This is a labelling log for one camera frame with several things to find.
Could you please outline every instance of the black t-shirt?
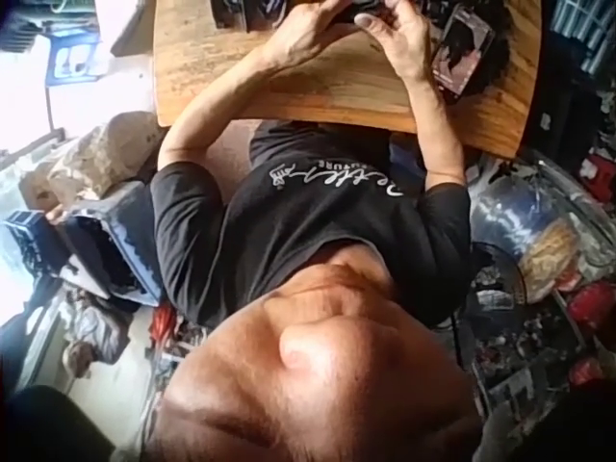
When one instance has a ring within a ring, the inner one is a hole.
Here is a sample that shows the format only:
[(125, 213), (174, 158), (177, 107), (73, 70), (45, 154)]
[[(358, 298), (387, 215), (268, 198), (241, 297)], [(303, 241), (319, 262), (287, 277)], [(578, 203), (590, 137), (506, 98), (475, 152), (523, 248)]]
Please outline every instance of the black t-shirt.
[(163, 168), (151, 189), (169, 300), (210, 328), (340, 240), (380, 255), (397, 302), (428, 326), (468, 290), (470, 199), (456, 184), (413, 200), (372, 167), (298, 154), (254, 169), (227, 206), (212, 175), (192, 163)]

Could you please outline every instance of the hand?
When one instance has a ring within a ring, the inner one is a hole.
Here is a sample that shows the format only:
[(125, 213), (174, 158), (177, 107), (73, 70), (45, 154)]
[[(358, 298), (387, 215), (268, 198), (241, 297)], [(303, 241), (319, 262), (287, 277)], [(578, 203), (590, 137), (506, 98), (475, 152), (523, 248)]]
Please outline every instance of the hand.
[(396, 74), (404, 83), (429, 78), (430, 26), (413, 0), (385, 0), (393, 19), (391, 26), (371, 14), (355, 16), (355, 24), (376, 39)]
[(352, 0), (325, 0), (294, 7), (263, 47), (268, 62), (277, 70), (305, 63), (333, 42), (357, 31), (352, 24), (331, 24), (336, 14), (351, 3)]

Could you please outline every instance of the finger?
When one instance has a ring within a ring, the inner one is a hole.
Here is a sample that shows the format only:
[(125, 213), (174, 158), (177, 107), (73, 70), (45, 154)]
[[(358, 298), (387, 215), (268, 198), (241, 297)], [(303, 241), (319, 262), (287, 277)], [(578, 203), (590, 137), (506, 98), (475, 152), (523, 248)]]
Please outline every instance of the finger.
[(322, 43), (324, 46), (329, 46), (332, 43), (343, 39), (344, 37), (355, 34), (359, 28), (355, 24), (332, 24), (323, 32)]
[(323, 19), (329, 24), (336, 14), (341, 13), (346, 7), (349, 7), (353, 0), (325, 0), (321, 3), (319, 10)]
[(366, 31), (381, 44), (390, 40), (394, 35), (394, 31), (383, 20), (371, 14), (359, 13), (354, 20), (357, 27)]
[(413, 0), (385, 0), (385, 6), (391, 9), (401, 22), (412, 21), (421, 15)]

